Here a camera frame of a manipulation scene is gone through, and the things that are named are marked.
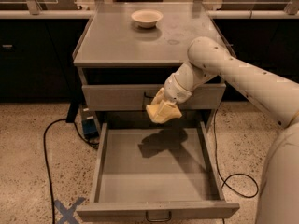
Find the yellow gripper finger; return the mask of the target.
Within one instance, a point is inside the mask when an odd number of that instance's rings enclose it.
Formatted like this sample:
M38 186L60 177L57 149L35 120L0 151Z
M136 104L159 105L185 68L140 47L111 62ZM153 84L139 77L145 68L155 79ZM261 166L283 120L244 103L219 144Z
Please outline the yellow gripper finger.
M151 101L151 105L160 105L164 102L164 88L160 88Z
M170 119L179 119L181 116L182 114L176 104L161 101L155 119L157 122L168 122Z

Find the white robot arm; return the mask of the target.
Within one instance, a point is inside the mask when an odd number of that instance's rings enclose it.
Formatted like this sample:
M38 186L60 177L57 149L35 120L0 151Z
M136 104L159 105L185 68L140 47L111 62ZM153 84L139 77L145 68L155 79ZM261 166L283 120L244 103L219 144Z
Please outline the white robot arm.
M179 118L178 105L198 86L223 78L283 128L266 155L255 224L299 224L299 85L238 60L209 37L194 39L187 55L147 105L151 121Z

